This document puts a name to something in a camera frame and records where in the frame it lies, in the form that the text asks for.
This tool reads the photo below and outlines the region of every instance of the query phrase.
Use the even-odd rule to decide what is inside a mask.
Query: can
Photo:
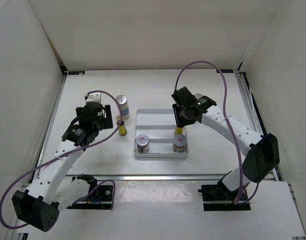
[[[121,117],[118,115],[116,117],[116,120],[117,120],[117,125],[119,124],[119,121],[120,121]],[[124,121],[122,121],[122,124],[120,125],[120,127],[118,128],[118,133],[120,136],[125,136],[127,134],[127,129],[125,127],[125,123]]]
[[[184,153],[187,148],[187,138],[183,134],[178,134],[173,140],[173,152]]]
[[[124,95],[119,95],[116,97],[116,100],[122,109],[121,114],[123,116],[123,120],[127,120],[129,118],[127,98]]]
[[[145,134],[139,134],[136,137],[136,145],[138,152],[140,153],[148,153],[149,151],[149,138]]]
[[[176,127],[174,131],[174,135],[183,134],[184,128],[183,127]]]

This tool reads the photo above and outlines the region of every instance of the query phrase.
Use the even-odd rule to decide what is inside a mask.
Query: wall
[[[281,2],[30,0],[68,70],[238,68]]]
[[[246,75],[306,230],[306,0],[280,7]]]
[[[62,81],[28,1],[1,0],[0,198],[13,180],[36,164]],[[10,196],[3,207],[8,223],[14,211]],[[6,232],[0,224],[0,240]]]

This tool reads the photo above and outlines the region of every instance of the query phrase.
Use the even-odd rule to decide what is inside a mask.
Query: jar lid
[[[127,98],[124,95],[117,96],[116,100],[120,105],[124,105],[127,103]]]
[[[187,144],[187,139],[186,136],[183,134],[178,134],[174,137],[174,144],[178,147],[178,148],[182,148]]]
[[[148,138],[147,135],[145,135],[145,134],[139,134],[139,135],[136,137],[136,145],[137,145],[138,147],[144,148],[144,147],[146,147],[148,144],[149,144],[149,138]]]

